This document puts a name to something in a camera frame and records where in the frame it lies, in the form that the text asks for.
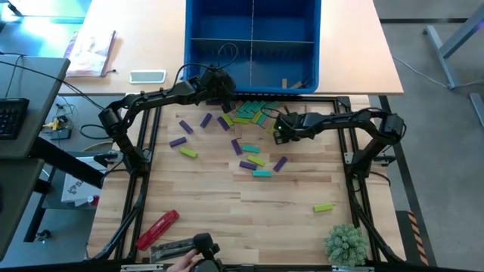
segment blue bin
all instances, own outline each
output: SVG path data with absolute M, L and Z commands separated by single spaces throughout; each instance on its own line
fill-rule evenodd
M 310 94 L 318 87 L 321 0 L 187 0 L 185 63 L 220 65 L 240 93 Z M 205 68 L 189 66 L 185 77 Z M 283 79 L 287 88 L 282 88 Z M 300 88 L 290 88 L 301 82 Z

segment wooden table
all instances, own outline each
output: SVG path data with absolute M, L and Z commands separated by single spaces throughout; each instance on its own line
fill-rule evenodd
M 351 101 L 353 110 L 369 107 L 367 96 L 351 96 Z M 300 113 L 334 111 L 332 104 L 286 105 Z M 210 232 L 222 249 L 217 256 L 226 264 L 328 264 L 323 239 L 334 225 L 351 223 L 337 131 L 324 131 L 313 141 L 276 146 L 272 136 L 256 125 L 223 131 L 213 119 L 203 129 L 199 124 L 206 113 L 217 117 L 221 110 L 206 105 L 163 108 L 141 233 L 164 212 L 176 209 L 180 219 L 155 244 Z M 182 119 L 194 129 L 192 135 L 178 124 Z M 140 123 L 141 114 L 129 129 L 133 143 Z M 253 178 L 251 171 L 238 166 L 247 154 L 235 155 L 230 142 L 235 130 L 240 130 L 240 144 L 261 148 L 259 157 L 267 162 L 264 169 L 271 169 L 282 156 L 289 162 L 272 178 Z M 370 140 L 364 131 L 357 130 L 357 135 L 360 147 Z M 188 139 L 185 147 L 199 153 L 196 159 L 168 145 L 183 136 Z M 118 228 L 128 182 L 125 172 L 114 172 L 106 179 L 88 242 L 90 255 L 100 252 Z M 388 183 L 372 175 L 367 184 L 376 228 L 395 253 L 405 258 Z M 335 205 L 332 211 L 313 212 L 313 205 L 326 202 Z M 138 260 L 148 256 L 149 250 L 138 252 Z
M 86 94 L 170 88 L 183 64 L 185 0 L 93 0 L 85 30 L 116 30 L 105 78 L 68 79 Z M 322 0 L 321 94 L 403 94 L 372 0 Z M 131 85 L 132 70 L 166 70 L 160 85 Z M 65 86 L 62 94 L 72 94 Z

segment gray floor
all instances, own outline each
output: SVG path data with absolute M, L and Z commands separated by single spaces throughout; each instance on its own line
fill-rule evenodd
M 482 1 L 374 0 L 374 3 L 379 16 L 385 19 L 446 18 L 469 17 Z M 64 33 L 71 33 L 78 27 L 68 25 Z M 458 27 L 458 24 L 436 26 L 443 40 Z M 445 82 L 445 75 L 433 49 L 427 37 L 421 34 L 423 28 L 424 25 L 419 24 L 387 24 L 383 26 L 383 31 L 394 56 L 428 76 Z M 0 32 L 0 51 L 14 48 L 26 54 L 58 56 L 63 53 L 64 43 L 68 42 L 63 39 L 50 42 L 46 29 L 45 34 L 40 36 L 30 35 L 29 31 L 22 25 L 7 25 Z M 484 32 L 478 32 L 451 59 L 462 82 L 484 78 L 483 38 Z M 480 194 L 484 191 L 484 183 L 480 167 L 484 159 L 484 128 L 480 126 L 467 94 L 472 91 L 484 94 L 484 90 L 482 86 L 473 86 L 448 91 L 400 63 L 396 63 L 396 67 L 405 95 L 390 97 L 389 102 L 393 111 L 399 113 L 408 125 L 402 145 L 437 264 L 441 267 L 483 270 L 484 233 L 481 229 L 484 215 L 481 210 L 484 199 Z M 101 105 L 113 99 L 95 98 Z M 68 97 L 68 100 L 76 105 L 78 113 L 82 113 L 82 118 L 79 114 L 74 117 L 77 125 L 97 122 L 92 106 L 82 98 Z M 371 103 L 374 106 L 379 104 L 376 97 L 371 97 Z M 80 137 L 76 131 L 71 140 L 63 141 L 61 145 L 65 150 L 81 150 L 93 143 Z M 396 164 L 389 167 L 389 176 L 396 209 L 408 209 Z M 92 212 L 53 211 L 46 215 L 43 224 L 54 230 L 54 239 L 45 245 L 25 244 L 21 242 L 21 237 L 29 216 L 32 216 L 35 201 L 33 196 L 8 256 L 0 262 L 0 267 L 82 259 Z

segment red object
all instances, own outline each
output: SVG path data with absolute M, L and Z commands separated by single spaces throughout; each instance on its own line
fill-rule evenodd
M 180 217 L 176 210 L 167 212 L 158 221 L 150 227 L 150 229 L 143 233 L 141 237 L 136 242 L 136 247 L 139 250 L 146 250 L 154 241 L 158 240 L 161 234 L 165 233 L 168 228 L 175 223 L 175 221 Z

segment keyboard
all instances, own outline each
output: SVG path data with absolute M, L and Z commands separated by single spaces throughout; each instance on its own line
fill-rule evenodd
M 28 106 L 25 98 L 0 98 L 0 140 L 17 139 Z

